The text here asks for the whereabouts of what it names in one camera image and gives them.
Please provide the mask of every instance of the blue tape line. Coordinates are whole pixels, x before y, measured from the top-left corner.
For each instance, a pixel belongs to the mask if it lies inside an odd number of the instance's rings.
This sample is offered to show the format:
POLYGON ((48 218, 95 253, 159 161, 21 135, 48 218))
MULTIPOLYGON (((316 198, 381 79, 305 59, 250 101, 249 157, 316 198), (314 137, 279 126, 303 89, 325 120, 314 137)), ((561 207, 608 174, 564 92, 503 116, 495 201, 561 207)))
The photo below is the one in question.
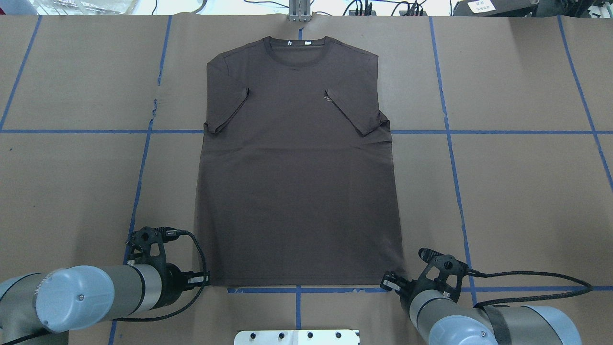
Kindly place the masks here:
POLYGON ((111 332, 109 333, 109 345, 113 345, 115 342, 115 332, 117 330, 117 321, 111 323, 111 332))
POLYGON ((6 107, 4 107, 4 113, 2 113, 2 119, 0 119, 0 130, 2 129, 2 127, 4 127, 4 122, 6 121, 6 117, 9 114, 10 105, 11 103, 13 103, 13 97, 15 97, 15 92, 17 91, 17 85, 19 85, 19 80, 21 79, 23 68, 26 66, 26 62, 28 61, 28 56, 30 56, 30 51, 32 50, 32 45, 34 45, 34 39, 36 38, 36 33, 38 33, 38 29, 40 27, 41 20, 42 20, 42 16, 39 15, 38 20, 36 20, 36 26, 34 27, 34 31, 32 32, 32 37, 30 37, 30 43, 28 44, 28 48, 26 49, 25 55, 23 55, 21 66, 19 66, 19 71, 17 71, 17 76, 15 77, 15 82, 13 83, 13 89, 11 89, 9 99, 6 102, 6 107))
POLYGON ((153 130, 154 134, 204 134, 204 130, 153 130))
MULTIPOLYGON (((613 291, 611 285, 594 286, 594 291, 613 291)), ((575 291, 583 289, 582 286, 502 286, 502 287, 464 287, 462 292, 522 292, 522 291, 575 291)), ((248 287, 228 289, 230 294, 240 293, 297 293, 294 287, 248 287)), ((371 287, 300 287, 300 294, 303 293, 389 293, 381 288, 371 287)))
POLYGON ((301 309, 301 297, 300 297, 300 285, 296 285, 296 329, 302 329, 302 315, 300 315, 301 309))
MULTIPOLYGON (((166 36, 164 37, 164 47, 162 48, 162 57, 159 62, 159 74, 158 74, 158 86, 162 82, 162 70, 164 69, 164 60, 166 58, 166 48, 168 47, 168 37, 170 34, 170 24, 172 23, 172 16, 168 16, 168 24, 166 24, 166 36)), ((151 142, 151 134, 153 132, 153 120, 158 111, 158 99, 153 100, 153 110, 151 111, 151 120, 149 121, 149 127, 147 128, 147 139, 145 140, 145 148, 143 149, 143 158, 140 161, 139 181, 136 185, 136 195, 134 196, 134 204, 132 205, 132 215, 130 217, 130 228, 128 230, 128 239, 134 232, 134 225, 136 223, 136 209, 139 206, 140 190, 143 185, 143 172, 145 171, 145 162, 147 161, 147 153, 149 152, 149 143, 151 142)), ((123 264, 128 262, 128 246, 123 254, 123 264)), ((115 342, 115 329, 117 327, 117 321, 113 321, 111 325, 111 332, 109 334, 109 345, 113 345, 115 342)))
MULTIPOLYGON (((297 293, 299 290, 293 287, 241 287, 228 289, 228 293, 297 293)), ((301 287, 300 293, 387 293, 380 287, 301 287)))
POLYGON ((596 142, 596 146, 598 148, 598 154, 600 155, 600 160, 603 162, 604 172, 607 174, 607 179, 609 180, 609 187, 613 191, 613 179, 611 178, 611 172, 609 170, 609 165, 607 164, 607 160, 604 157, 603 148, 600 145, 600 140, 598 139, 598 134, 596 133, 596 126, 594 126, 594 121, 590 113, 590 108, 587 106, 585 95, 583 94, 583 88, 581 87, 579 77, 577 76, 577 71, 575 70, 575 67, 574 67, 573 58, 571 57, 571 52, 568 49, 568 43, 566 41, 566 33, 564 32, 564 25, 562 24, 562 17, 560 15, 558 15, 558 26, 560 27, 560 34, 562 35, 562 43, 564 43, 564 50, 566 51, 566 57, 568 58, 568 64, 570 65, 571 71, 573 72, 573 78, 575 79, 575 84, 577 85, 577 90, 579 90, 579 96, 581 97, 581 102, 583 103, 583 109, 585 110, 587 121, 590 123, 590 128, 592 129, 592 133, 594 135, 594 141, 596 142))
MULTIPOLYGON (((457 200, 458 208, 460 209, 460 219, 462 221, 462 234, 464 236, 464 252, 466 253, 466 263, 469 267, 472 267, 472 263, 470 260, 470 249, 468 247, 468 235, 466 233, 466 221, 464 219, 464 208, 462 207, 462 196, 460 195, 460 184, 458 183, 458 174, 457 168, 455 166, 455 156, 453 143, 451 142, 451 129, 449 127, 449 117, 447 116, 447 105, 445 102, 445 95, 443 94, 443 79, 441 77, 441 66, 438 61, 438 50, 436 48, 436 36, 434 33, 434 22, 432 17, 428 17, 430 22, 430 36, 432 37, 432 49, 434 51, 434 62, 436 65, 436 76, 438 78, 438 89, 441 96, 441 106, 443 108, 444 121, 445 121, 445 132, 447 134, 447 146, 449 147, 449 158, 451 160, 451 172, 454 176, 454 185, 455 185, 455 198, 457 200)), ((477 303, 477 293, 474 290, 474 279, 473 277, 468 277, 468 282, 470 283, 471 291, 470 294, 473 298, 473 304, 477 303)))
POLYGON ((393 130, 392 134, 446 134, 441 130, 393 130))
POLYGON ((166 24, 166 36, 164 37, 164 48, 162 48, 162 58, 159 60, 158 86, 162 84, 162 71, 164 70, 164 61, 166 60, 166 48, 168 47, 168 36, 170 35, 170 25, 172 24, 172 16, 168 16, 166 24))
POLYGON ((2 130, 15 134, 145 134, 147 130, 2 130))
POLYGON ((591 131, 505 131, 505 130, 451 130, 451 134, 579 134, 589 135, 591 131))
MULTIPOLYGON (((0 130, 0 133, 17 134, 147 134, 147 130, 0 130)), ((592 131, 506 131, 506 130, 450 130, 455 134, 553 134, 592 135, 592 131)), ((204 130, 151 130, 152 134, 204 134, 204 130)), ((596 134, 610 135, 613 131, 595 131, 596 134)), ((447 134, 445 130, 394 130, 392 134, 447 134)))

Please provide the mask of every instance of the metal plate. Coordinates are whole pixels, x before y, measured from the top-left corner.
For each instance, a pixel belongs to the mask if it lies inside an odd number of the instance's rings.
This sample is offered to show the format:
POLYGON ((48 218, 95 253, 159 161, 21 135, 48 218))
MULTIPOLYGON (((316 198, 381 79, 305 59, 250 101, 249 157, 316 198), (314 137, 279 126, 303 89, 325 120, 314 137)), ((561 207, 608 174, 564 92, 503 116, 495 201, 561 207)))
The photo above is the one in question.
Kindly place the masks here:
POLYGON ((357 330, 240 331, 234 345, 359 345, 357 330))

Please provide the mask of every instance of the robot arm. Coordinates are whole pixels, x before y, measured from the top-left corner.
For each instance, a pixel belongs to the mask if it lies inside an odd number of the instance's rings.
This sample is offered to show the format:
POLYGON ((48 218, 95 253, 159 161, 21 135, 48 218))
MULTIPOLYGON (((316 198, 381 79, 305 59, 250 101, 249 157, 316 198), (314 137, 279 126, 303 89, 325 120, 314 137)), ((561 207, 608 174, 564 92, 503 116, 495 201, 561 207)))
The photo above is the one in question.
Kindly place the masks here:
MULTIPOLYGON (((451 255, 427 248, 420 249, 419 256, 428 266, 417 280, 407 281, 393 272, 386 273, 381 287, 388 291, 394 290, 400 295, 403 309, 429 345, 581 345, 573 321, 556 308, 491 304, 580 295, 592 290, 590 284, 563 274, 543 273, 578 282, 585 285, 586 289, 544 297, 487 301, 478 303, 475 308, 466 309, 457 305, 464 276, 490 277, 510 273, 483 274, 469 269, 467 264, 451 255), (440 273, 431 280, 426 275, 433 267, 438 268, 440 273), (455 287, 446 283, 451 275, 457 276, 455 287)), ((539 272, 519 271, 513 274, 535 275, 539 272)))
POLYGON ((4 341, 45 334, 23 344, 68 344, 69 330, 103 320, 131 320, 124 317, 170 305, 182 292, 197 286, 202 291, 210 285, 200 246, 187 231, 144 227, 133 233, 127 245, 128 265, 76 266, 48 274, 28 274, 0 284, 4 341), (181 272, 166 262, 164 243, 180 235, 190 235, 196 243, 203 272, 181 272), (152 246, 159 247, 159 255, 151 256, 152 246))

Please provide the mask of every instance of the black bracket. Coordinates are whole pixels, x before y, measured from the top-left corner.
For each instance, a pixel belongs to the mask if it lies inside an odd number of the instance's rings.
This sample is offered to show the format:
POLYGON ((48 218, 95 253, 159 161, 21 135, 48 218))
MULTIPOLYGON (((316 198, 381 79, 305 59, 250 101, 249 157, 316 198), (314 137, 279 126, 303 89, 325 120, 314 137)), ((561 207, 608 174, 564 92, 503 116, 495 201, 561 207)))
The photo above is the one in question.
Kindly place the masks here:
POLYGON ((401 297, 403 308, 407 311, 415 296, 426 290, 440 291, 457 303, 462 291, 462 279, 468 274, 468 265, 456 260, 452 255, 445 255, 428 248, 419 249, 419 257, 428 264, 419 278, 407 281, 394 272, 386 272, 381 280, 381 288, 396 291, 401 297), (432 268, 437 268, 439 271, 438 277, 434 280, 427 277, 432 268), (447 283, 449 276, 456 276, 455 287, 447 283))
POLYGON ((143 227, 132 233, 126 245, 129 247, 129 265, 151 265, 162 279, 162 293, 153 308, 174 303, 183 291, 196 286, 210 285, 208 272, 181 272, 179 267, 166 262, 164 243, 174 241, 181 235, 181 230, 170 227, 143 227), (159 254, 152 255, 151 248, 157 246, 159 254))

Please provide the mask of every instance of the gray cylindrical robot link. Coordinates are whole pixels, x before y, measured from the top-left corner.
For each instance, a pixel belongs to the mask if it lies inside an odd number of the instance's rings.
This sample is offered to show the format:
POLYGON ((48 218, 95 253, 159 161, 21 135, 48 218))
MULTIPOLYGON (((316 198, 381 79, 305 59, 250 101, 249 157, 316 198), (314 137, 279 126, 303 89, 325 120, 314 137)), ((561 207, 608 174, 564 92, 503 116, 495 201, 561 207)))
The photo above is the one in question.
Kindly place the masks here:
POLYGON ((558 309, 499 307, 495 312, 493 319, 482 309, 462 308, 436 290, 421 292, 409 307, 413 325, 429 345, 581 344, 577 328, 558 309))
POLYGON ((76 266, 0 284, 2 340, 48 330, 24 344, 62 345, 68 330, 153 308, 161 296, 159 273, 150 265, 76 266))

